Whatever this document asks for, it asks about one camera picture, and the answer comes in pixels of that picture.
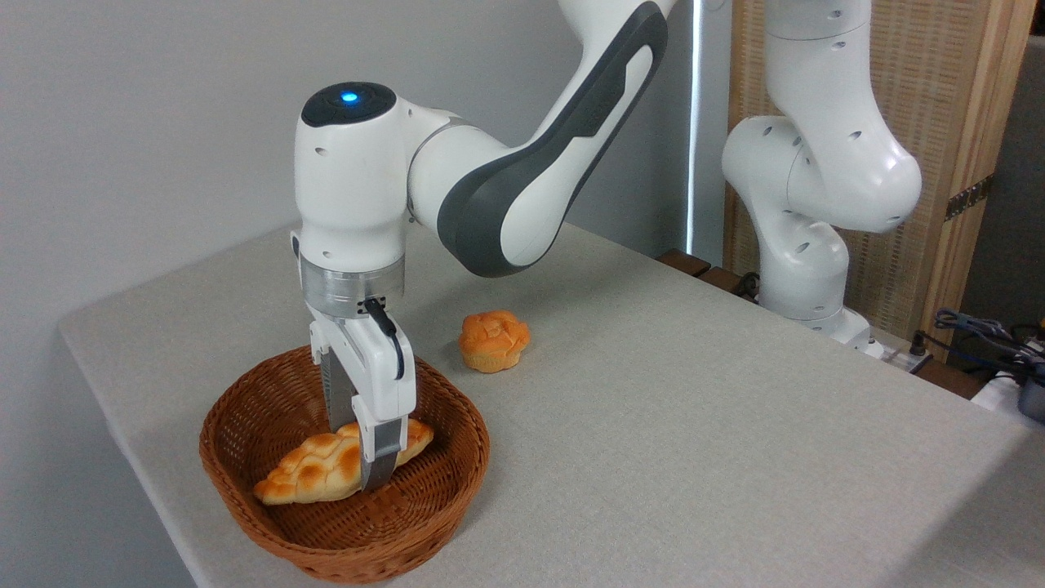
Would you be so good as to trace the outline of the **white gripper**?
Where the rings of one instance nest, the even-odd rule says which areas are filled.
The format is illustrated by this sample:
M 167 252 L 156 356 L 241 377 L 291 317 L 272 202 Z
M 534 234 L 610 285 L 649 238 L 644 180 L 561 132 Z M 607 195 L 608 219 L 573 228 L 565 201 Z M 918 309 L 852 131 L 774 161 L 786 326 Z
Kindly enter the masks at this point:
M 320 366 L 330 430 L 358 422 L 361 485 L 389 483 L 407 449 L 408 414 L 416 408 L 416 373 L 407 334 L 381 304 L 358 304 L 356 317 L 311 309 L 311 354 Z

